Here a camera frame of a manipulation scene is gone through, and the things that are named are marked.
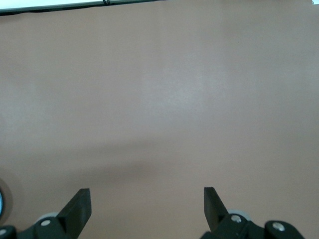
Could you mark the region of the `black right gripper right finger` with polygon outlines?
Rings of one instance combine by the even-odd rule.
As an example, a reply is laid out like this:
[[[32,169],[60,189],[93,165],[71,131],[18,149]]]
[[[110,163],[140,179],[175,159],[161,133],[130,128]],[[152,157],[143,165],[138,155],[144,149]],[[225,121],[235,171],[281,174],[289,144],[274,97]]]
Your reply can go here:
[[[284,221],[267,221],[263,227],[239,213],[229,213],[213,187],[204,188],[204,214],[210,228],[202,239],[303,239]]]

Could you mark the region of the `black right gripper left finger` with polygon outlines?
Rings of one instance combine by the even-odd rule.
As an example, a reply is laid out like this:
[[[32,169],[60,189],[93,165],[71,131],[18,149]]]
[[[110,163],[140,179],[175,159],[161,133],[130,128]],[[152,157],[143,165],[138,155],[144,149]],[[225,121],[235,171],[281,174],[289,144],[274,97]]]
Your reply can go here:
[[[55,217],[46,217],[18,232],[1,226],[2,239],[77,239],[92,214],[90,189],[80,189]]]

